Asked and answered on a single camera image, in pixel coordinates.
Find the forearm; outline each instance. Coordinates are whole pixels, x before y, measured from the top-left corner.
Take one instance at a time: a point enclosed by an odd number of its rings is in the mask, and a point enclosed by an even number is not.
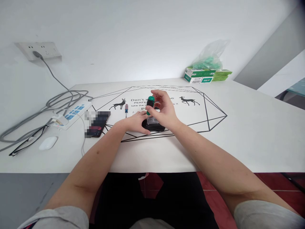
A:
[[[115,159],[125,128],[118,122],[77,163],[65,183],[97,191]]]
[[[173,133],[219,192],[239,194],[264,186],[239,160],[190,127],[181,124]]]
[[[70,205],[83,209],[90,217],[96,192],[111,167],[125,131],[120,123],[110,128],[77,163],[44,209]]]
[[[179,124],[172,130],[233,213],[246,200],[264,200],[294,211],[235,157],[196,131]]]

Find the black deer silhouette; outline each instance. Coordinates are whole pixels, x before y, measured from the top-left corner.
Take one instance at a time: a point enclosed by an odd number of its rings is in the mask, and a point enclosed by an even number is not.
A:
[[[188,105],[189,105],[188,102],[193,102],[193,103],[194,103],[194,106],[196,105],[195,103],[197,103],[195,100],[186,100],[186,99],[184,99],[183,96],[181,96],[181,97],[179,97],[179,98],[181,98],[181,100],[182,100],[183,103],[186,102]]]
[[[114,109],[115,109],[116,106],[120,105],[120,106],[121,106],[121,109],[122,109],[123,105],[124,105],[125,102],[126,102],[125,99],[122,99],[122,100],[123,100],[123,102],[121,102],[121,103],[116,103],[116,104],[114,104],[112,107],[114,107]]]

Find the green box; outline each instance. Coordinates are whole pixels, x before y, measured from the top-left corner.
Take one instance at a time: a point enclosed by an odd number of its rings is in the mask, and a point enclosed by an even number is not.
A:
[[[201,83],[211,83],[214,77],[203,77]]]
[[[184,74],[192,78],[192,77],[213,76],[215,72],[216,72],[215,70],[210,70],[210,69],[192,69],[192,67],[187,67],[185,69]]]
[[[186,74],[184,74],[184,78],[189,83],[210,83],[213,80],[212,76],[207,76],[207,77],[189,77]]]
[[[213,77],[213,82],[215,81],[225,81],[228,78],[228,75],[218,75]]]
[[[228,75],[232,74],[230,70],[223,69],[222,71],[216,71],[214,74],[213,82],[215,81],[225,81],[228,78]]]
[[[223,69],[222,71],[216,71],[215,75],[230,75],[232,74],[232,72],[230,70],[227,69]]]

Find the white wall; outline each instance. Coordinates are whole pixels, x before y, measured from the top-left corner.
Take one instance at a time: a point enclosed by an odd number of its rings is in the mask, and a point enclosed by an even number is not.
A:
[[[300,3],[294,8],[234,81],[257,90],[305,49],[304,7]],[[294,78],[283,81],[282,86],[286,87],[289,80],[294,81]],[[273,89],[278,91],[278,87],[273,88],[269,83],[267,85],[271,93],[274,92]]]
[[[55,42],[63,59],[51,68],[71,87],[182,77],[205,45],[231,39],[222,60],[234,78],[295,6],[290,0],[2,0],[1,117],[8,121],[0,131],[63,91],[14,42]]]
[[[272,97],[276,97],[304,77],[305,50],[303,50],[257,90]]]

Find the green plastic bag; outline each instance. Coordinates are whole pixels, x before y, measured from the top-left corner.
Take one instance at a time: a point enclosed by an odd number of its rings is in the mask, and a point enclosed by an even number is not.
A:
[[[220,56],[229,43],[230,40],[217,40],[209,43],[193,61],[192,68],[221,71],[222,62],[220,61]]]

